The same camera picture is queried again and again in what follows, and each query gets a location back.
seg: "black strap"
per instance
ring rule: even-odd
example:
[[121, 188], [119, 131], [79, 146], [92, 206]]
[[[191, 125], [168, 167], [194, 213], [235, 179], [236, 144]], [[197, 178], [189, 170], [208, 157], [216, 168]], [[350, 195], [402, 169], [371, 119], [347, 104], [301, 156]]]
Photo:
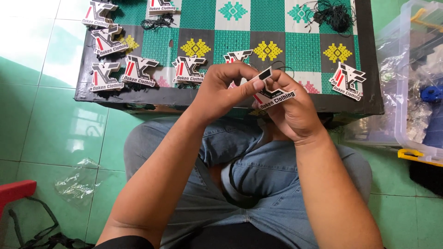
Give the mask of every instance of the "black strap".
[[63, 246], [65, 246], [68, 249], [91, 249], [91, 248], [95, 247], [94, 244], [85, 243], [84, 241], [82, 241], [80, 239], [70, 239], [62, 233], [56, 233], [56, 234], [50, 236], [46, 243], [37, 245], [37, 243], [40, 240], [42, 240], [46, 235], [48, 235], [49, 233], [54, 231], [54, 229], [57, 228], [59, 224], [58, 224], [57, 218], [55, 217], [54, 213], [51, 211], [51, 209], [49, 208], [49, 206], [46, 203], [44, 203], [43, 201], [41, 201], [39, 199], [33, 198], [33, 197], [26, 197], [26, 198], [29, 200], [32, 200], [32, 201], [39, 202], [43, 206], [43, 208], [46, 210], [46, 212], [48, 212], [49, 216], [51, 217], [52, 221], [54, 222], [54, 225], [40, 231], [37, 235], [34, 236], [33, 239], [27, 241], [26, 243], [23, 243], [23, 237], [22, 237], [22, 234], [20, 231], [19, 220], [18, 220], [17, 215], [14, 212], [14, 210], [10, 209], [8, 211], [8, 213], [9, 213], [9, 216], [14, 221], [14, 229], [16, 231], [17, 239], [20, 243], [19, 249], [35, 249], [35, 248], [39, 248], [39, 247], [45, 247], [46, 249], [53, 249], [58, 243], [62, 244]]

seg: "green tiled floor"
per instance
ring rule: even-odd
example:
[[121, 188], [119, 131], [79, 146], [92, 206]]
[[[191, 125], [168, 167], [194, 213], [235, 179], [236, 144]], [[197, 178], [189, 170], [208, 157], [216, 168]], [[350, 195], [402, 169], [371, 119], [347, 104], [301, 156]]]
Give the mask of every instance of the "green tiled floor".
[[[118, 192], [125, 184], [123, 144], [131, 129], [152, 117], [129, 114], [100, 105], [75, 102], [75, 82], [86, 28], [80, 23], [87, 1], [24, 0], [29, 8], [6, 8], [0, 16], [13, 47], [0, 50], [0, 184], [22, 179], [38, 182], [36, 197], [45, 201], [69, 237], [95, 243]], [[400, 13], [405, 0], [372, 0], [375, 31]], [[21, 29], [32, 46], [14, 39]], [[10, 46], [0, 39], [0, 46]], [[394, 154], [354, 146], [369, 161], [373, 186], [369, 207], [388, 249], [443, 248], [443, 199], [417, 186], [406, 163]], [[86, 174], [101, 185], [85, 205], [60, 198], [54, 182], [84, 157], [104, 169]], [[24, 239], [46, 228], [50, 219], [40, 205], [20, 200], [17, 212]], [[0, 248], [17, 248], [12, 220], [0, 223]]]

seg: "person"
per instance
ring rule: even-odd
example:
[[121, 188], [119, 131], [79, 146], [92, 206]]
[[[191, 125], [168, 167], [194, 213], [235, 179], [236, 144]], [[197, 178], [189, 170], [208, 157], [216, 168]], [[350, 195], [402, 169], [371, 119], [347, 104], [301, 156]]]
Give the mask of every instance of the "person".
[[273, 123], [219, 119], [264, 87], [258, 74], [239, 61], [213, 65], [179, 118], [131, 131], [128, 182], [97, 249], [383, 248], [366, 205], [369, 164], [332, 142], [290, 76], [274, 70], [266, 82], [296, 94], [267, 109]]

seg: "person's left hand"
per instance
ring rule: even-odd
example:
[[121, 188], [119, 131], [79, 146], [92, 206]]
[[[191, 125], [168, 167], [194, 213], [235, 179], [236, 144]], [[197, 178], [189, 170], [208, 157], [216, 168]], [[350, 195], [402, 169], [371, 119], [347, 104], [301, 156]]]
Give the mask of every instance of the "person's left hand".
[[212, 65], [209, 67], [194, 101], [187, 110], [192, 112], [192, 115], [204, 125], [209, 125], [227, 114], [236, 104], [263, 89], [264, 82], [258, 79], [228, 89], [233, 80], [238, 83], [241, 78], [249, 80], [258, 74], [257, 70], [241, 61]]

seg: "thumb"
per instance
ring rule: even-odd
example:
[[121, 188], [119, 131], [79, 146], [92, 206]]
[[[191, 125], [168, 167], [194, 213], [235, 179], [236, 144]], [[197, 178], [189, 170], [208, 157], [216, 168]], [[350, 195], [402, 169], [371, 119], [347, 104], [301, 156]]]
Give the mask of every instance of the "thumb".
[[239, 87], [230, 90], [231, 99], [235, 103], [239, 103], [246, 98], [258, 93], [264, 87], [264, 82], [260, 79], [251, 80]]

